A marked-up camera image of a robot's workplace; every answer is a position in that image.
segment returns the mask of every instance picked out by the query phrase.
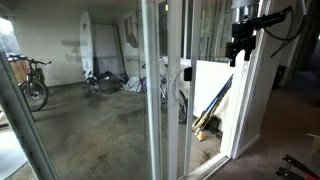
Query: white surfboard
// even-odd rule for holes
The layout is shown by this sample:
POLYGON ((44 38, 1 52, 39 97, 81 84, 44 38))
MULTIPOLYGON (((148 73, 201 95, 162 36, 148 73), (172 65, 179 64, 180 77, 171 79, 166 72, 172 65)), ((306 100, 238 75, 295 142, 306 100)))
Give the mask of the white surfboard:
POLYGON ((91 21, 88 11, 84 11, 80 20, 80 53, 82 59, 83 75, 93 77, 93 45, 91 21))

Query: bicycle wheel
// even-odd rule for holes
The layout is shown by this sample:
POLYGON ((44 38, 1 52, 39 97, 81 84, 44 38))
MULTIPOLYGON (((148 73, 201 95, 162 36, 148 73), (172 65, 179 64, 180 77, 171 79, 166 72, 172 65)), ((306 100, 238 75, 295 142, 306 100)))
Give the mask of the bicycle wheel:
POLYGON ((186 123, 188 111, 188 101, 183 92, 179 91, 179 123, 186 123))
POLYGON ((21 85, 22 93, 29 105, 31 111, 41 110, 48 102, 49 92, 48 88, 42 82, 32 79, 26 81, 21 85), (29 83, 30 92, 27 90, 27 83, 29 83))

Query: floor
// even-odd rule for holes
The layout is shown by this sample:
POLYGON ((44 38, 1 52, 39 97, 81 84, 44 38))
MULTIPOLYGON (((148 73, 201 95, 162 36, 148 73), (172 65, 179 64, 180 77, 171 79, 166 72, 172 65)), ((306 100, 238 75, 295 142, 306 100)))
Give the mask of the floor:
MULTIPOLYGON (((149 131, 143 93, 94 94, 83 83, 50 88, 49 103, 33 113, 60 179, 150 179, 149 131)), ((162 108, 167 160, 167 116, 162 108)), ((178 176, 183 175, 186 125, 179 125, 178 176)), ((192 137, 190 171, 219 152, 220 139, 192 137)), ((30 179, 25 165, 12 179, 30 179)))
POLYGON ((320 77, 312 72, 300 72, 286 87, 272 91, 260 140, 209 179, 277 179, 275 172, 285 165, 286 154, 320 175, 320 154, 311 157, 313 138, 306 135, 320 134, 319 100, 320 77))

